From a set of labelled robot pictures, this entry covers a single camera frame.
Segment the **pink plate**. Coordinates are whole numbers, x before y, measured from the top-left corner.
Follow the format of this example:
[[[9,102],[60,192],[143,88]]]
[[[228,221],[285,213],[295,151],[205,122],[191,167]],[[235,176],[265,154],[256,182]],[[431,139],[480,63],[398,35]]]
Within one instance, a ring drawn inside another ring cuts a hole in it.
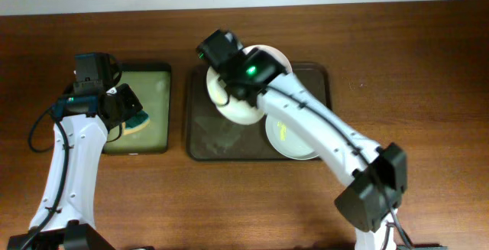
[[[282,65],[285,66],[287,73],[293,72],[293,68],[292,68],[290,61],[277,48],[272,47],[272,46],[268,46],[268,45],[264,45],[264,44],[255,44],[255,45],[245,47],[243,49],[243,51],[245,54],[249,54],[254,48],[257,48],[259,50],[263,50],[263,51],[267,52],[268,54],[270,54],[274,59],[276,59],[279,63],[281,63]]]

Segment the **cream white plate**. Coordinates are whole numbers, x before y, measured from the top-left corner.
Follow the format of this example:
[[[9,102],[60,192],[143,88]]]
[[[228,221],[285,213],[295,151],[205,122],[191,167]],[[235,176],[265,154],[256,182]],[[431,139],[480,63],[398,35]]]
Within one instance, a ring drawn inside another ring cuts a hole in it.
[[[220,85],[219,75],[213,68],[206,73],[206,88],[209,98],[218,111],[228,120],[239,125],[252,125],[264,117],[264,112],[230,96]]]

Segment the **green yellow sponge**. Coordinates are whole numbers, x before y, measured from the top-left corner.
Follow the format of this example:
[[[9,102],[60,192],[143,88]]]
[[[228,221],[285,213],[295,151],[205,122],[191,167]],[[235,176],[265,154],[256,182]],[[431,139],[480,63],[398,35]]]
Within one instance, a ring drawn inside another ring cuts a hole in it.
[[[150,116],[144,110],[141,110],[135,116],[131,117],[122,124],[122,134],[129,135],[139,132],[148,126],[149,123]]]

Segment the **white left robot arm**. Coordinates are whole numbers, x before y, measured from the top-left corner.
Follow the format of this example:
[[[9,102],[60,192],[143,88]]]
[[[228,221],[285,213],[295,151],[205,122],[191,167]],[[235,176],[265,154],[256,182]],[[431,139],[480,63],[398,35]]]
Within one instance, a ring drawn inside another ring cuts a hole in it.
[[[9,249],[110,249],[95,228],[94,195],[108,132],[142,110],[126,83],[61,96],[47,113],[54,121],[53,157],[29,230]]]

